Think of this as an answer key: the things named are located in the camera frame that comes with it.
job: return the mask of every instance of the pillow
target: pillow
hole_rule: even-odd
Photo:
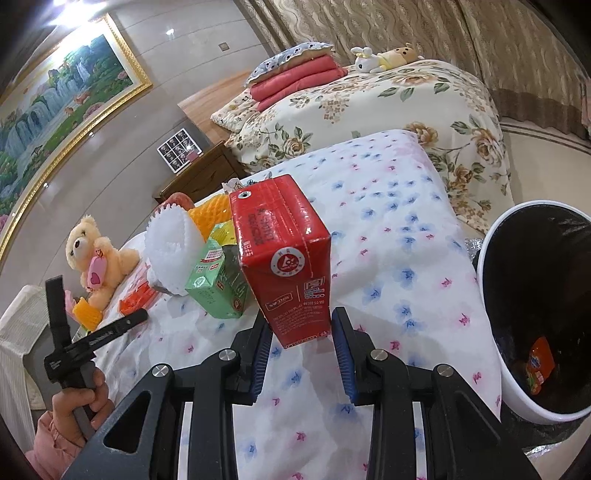
[[[256,101],[262,102],[265,98],[275,95],[277,92],[280,92],[304,77],[337,68],[339,68],[339,66],[332,57],[324,55],[253,85],[251,87],[251,95]]]
[[[295,47],[288,48],[286,51],[282,51],[274,57],[266,59],[254,69],[246,79],[246,85],[251,87],[255,83],[267,80],[305,61],[321,57],[322,55],[330,55],[333,48],[334,45],[332,43],[324,42],[300,43]]]
[[[236,98],[211,115],[212,122],[230,132],[238,133],[250,117],[256,113],[256,101],[252,99],[249,89],[244,90]]]
[[[307,88],[318,87],[320,85],[326,85],[327,83],[334,82],[345,75],[347,75],[349,71],[344,68],[338,68],[333,70],[326,70],[326,72],[315,73],[314,75],[308,75],[291,85],[289,87],[284,88],[280,92],[277,92],[275,95],[264,99],[261,103],[256,106],[256,109],[259,112],[262,112],[268,109],[271,105],[275,105],[279,100],[285,98],[292,93],[299,92],[300,90],[305,90]]]

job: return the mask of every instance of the framed painting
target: framed painting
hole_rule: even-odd
[[[0,267],[36,196],[152,83],[109,15],[74,30],[0,98]]]

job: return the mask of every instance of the orange plastic piece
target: orange plastic piece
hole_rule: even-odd
[[[86,330],[94,332],[103,319],[103,313],[94,307],[91,307],[85,299],[80,299],[72,309],[72,313]]]
[[[548,380],[555,366],[548,340],[546,340],[546,337],[538,338],[530,350],[530,358],[525,367],[527,370],[527,383],[530,386],[532,395],[540,393],[542,383]]]
[[[197,225],[197,228],[199,228],[203,239],[207,241],[209,234],[212,233],[213,227],[218,223],[227,222],[232,218],[230,198],[225,193],[216,195],[204,204],[189,210],[189,215],[195,225]]]
[[[148,303],[158,294],[156,290],[150,288],[148,282],[142,283],[133,292],[119,301],[119,311],[123,315],[129,315],[140,308],[146,308]]]

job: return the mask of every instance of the pink sleeve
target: pink sleeve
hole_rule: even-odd
[[[51,412],[46,411],[37,422],[33,450],[25,455],[43,480],[59,480],[79,453],[80,448],[61,436]]]

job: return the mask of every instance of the human hand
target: human hand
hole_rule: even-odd
[[[89,405],[96,413],[90,425],[97,430],[115,409],[115,405],[109,400],[109,387],[105,383],[105,374],[96,368],[92,379],[95,382],[96,391],[90,388],[64,388],[53,395],[53,424],[56,430],[66,440],[82,448],[85,445],[84,437],[74,417],[74,409]]]

